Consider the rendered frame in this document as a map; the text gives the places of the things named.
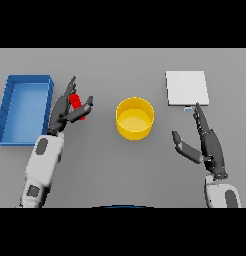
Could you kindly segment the yellow bowl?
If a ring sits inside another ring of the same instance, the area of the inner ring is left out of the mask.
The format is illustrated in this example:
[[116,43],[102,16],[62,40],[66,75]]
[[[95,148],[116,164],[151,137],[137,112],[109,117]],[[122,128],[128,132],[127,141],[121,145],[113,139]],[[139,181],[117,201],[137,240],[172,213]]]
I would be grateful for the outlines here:
[[151,131],[155,120],[153,106],[144,98],[126,98],[115,111],[115,125],[127,140],[142,140]]

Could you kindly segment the red beaker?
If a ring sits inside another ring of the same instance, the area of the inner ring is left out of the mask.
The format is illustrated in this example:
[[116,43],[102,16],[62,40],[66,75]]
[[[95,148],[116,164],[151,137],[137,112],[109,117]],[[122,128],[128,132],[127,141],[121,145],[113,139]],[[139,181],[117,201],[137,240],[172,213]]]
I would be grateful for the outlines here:
[[69,96],[70,104],[73,110],[69,113],[69,120],[75,122],[77,120],[85,119],[84,107],[81,104],[81,99],[78,94],[71,94]]

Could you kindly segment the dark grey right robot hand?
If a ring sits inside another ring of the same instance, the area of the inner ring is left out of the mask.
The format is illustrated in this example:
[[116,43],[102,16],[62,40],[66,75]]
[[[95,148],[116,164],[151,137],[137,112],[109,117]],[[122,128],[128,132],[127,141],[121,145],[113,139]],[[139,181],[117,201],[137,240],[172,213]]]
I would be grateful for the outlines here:
[[213,129],[209,128],[206,116],[199,103],[194,108],[197,132],[200,137],[201,149],[195,149],[184,142],[177,131],[172,132],[176,151],[190,161],[205,165],[207,171],[213,174],[214,180],[228,178],[221,143]]

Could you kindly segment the blue plastic tray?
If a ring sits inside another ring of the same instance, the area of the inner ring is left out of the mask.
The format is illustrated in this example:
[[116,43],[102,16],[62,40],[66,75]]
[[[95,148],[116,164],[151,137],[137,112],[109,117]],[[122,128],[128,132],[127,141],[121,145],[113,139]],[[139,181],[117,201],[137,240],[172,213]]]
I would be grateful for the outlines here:
[[0,145],[34,146],[44,135],[54,83],[50,75],[8,75],[0,105]]

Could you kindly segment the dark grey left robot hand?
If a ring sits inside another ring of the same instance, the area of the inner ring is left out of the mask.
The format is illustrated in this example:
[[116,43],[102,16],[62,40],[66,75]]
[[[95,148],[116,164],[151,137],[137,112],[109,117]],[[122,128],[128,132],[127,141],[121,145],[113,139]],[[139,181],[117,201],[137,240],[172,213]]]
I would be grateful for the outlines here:
[[93,97],[89,96],[86,102],[75,110],[71,111],[70,96],[76,93],[76,77],[73,76],[69,81],[66,90],[54,104],[49,119],[47,128],[47,134],[57,136],[59,132],[62,132],[68,122],[74,123],[77,120],[87,116],[93,107]]

